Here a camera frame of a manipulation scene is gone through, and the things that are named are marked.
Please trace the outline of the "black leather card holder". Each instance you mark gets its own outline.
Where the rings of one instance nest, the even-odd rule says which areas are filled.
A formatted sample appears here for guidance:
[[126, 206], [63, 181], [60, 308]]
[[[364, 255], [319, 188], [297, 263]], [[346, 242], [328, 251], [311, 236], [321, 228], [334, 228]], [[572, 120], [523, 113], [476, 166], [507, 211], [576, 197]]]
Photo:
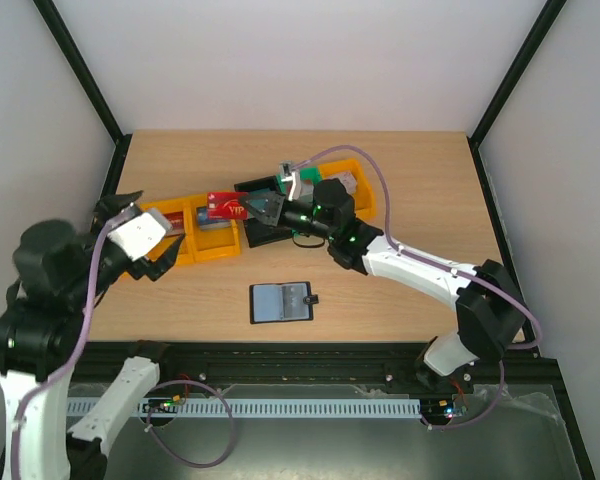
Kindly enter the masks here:
[[264, 283], [249, 287], [250, 323], [312, 321], [319, 296], [309, 282]]

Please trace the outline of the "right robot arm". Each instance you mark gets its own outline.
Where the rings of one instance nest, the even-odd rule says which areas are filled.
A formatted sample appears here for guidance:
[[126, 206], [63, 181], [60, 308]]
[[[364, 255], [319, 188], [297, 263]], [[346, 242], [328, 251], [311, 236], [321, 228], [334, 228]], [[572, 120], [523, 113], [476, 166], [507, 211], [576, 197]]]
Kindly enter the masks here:
[[356, 216], [353, 197], [337, 179], [319, 182], [309, 203], [273, 191], [239, 203], [261, 224], [325, 240], [346, 270], [393, 280], [448, 306], [456, 329], [431, 340], [416, 362], [417, 382], [427, 391], [440, 390], [472, 362], [501, 361], [525, 322], [520, 290], [502, 264], [458, 263], [398, 243]]

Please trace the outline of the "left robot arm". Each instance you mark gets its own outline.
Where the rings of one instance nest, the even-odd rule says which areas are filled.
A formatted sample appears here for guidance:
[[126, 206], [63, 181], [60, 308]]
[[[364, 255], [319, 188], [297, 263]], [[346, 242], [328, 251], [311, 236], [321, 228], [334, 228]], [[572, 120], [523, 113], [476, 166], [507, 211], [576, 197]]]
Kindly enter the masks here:
[[172, 243], [150, 258], [171, 224], [157, 209], [141, 207], [139, 199], [139, 192], [101, 198], [87, 233], [49, 219], [20, 237], [12, 256], [17, 278], [0, 316], [6, 479], [103, 478], [132, 411], [158, 384], [164, 346], [150, 344], [124, 361], [76, 424], [67, 422], [69, 386], [98, 297], [124, 275], [159, 279], [179, 253], [179, 244]]

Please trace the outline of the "red VIP card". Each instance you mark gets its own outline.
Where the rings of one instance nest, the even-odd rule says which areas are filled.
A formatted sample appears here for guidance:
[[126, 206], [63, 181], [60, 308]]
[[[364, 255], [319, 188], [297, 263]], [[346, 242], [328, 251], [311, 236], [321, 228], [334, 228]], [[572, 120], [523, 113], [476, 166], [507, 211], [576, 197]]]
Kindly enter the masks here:
[[212, 191], [207, 193], [207, 215], [210, 219], [247, 220], [249, 213], [240, 203], [246, 192]]

